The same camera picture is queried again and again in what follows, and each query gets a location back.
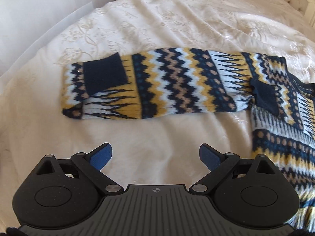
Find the triangular cutout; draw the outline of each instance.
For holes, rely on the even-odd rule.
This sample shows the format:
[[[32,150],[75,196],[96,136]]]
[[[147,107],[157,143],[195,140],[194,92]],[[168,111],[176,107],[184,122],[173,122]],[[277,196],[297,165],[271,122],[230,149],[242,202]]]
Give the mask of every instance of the triangular cutout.
[[[43,165],[39,168],[39,170],[37,171],[37,175],[44,175],[44,174],[51,174],[54,173],[54,169],[53,166],[51,165],[50,161],[45,161],[43,163]]]
[[[275,172],[272,169],[272,167],[269,166],[268,162],[265,160],[262,160],[257,168],[257,173],[263,173],[263,174],[271,174],[274,175]]]

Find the knit sweater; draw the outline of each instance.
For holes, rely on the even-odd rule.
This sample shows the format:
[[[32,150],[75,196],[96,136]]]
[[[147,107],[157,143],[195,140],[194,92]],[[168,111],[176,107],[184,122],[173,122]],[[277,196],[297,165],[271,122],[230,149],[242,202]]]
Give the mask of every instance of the knit sweater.
[[[76,119],[250,109],[253,157],[266,154],[297,191],[293,226],[315,231],[315,88],[284,57],[164,48],[67,65],[63,77],[62,111]]]

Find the white wall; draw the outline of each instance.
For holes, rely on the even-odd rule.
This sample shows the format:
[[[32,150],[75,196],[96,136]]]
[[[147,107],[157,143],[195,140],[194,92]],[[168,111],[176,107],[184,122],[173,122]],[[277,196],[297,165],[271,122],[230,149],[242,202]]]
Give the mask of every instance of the white wall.
[[[0,0],[0,76],[63,18],[90,2],[98,8],[110,1],[113,0]]]

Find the bedspread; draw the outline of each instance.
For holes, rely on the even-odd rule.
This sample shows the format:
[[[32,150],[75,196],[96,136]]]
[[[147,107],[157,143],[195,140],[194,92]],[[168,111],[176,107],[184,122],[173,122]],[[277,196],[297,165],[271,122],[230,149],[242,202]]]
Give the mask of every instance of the bedspread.
[[[109,142],[113,158],[102,172],[124,187],[189,187],[208,173],[198,157],[202,143],[251,157],[245,111],[128,121],[67,118],[59,106],[65,65],[116,52],[188,47],[284,56],[292,74],[315,82],[313,41],[314,30],[282,0],[117,0],[94,10],[39,50],[0,96],[2,227],[17,226],[14,191],[48,153],[68,158]]]

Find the sweater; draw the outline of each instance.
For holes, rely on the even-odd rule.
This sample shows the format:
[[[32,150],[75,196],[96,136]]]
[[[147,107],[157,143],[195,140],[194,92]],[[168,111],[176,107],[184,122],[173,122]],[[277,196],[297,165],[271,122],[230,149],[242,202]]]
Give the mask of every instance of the sweater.
[[[300,197],[293,226],[315,231],[314,84],[286,59],[164,48],[67,65],[62,112],[75,118],[146,119],[250,109],[252,154],[266,154]]]

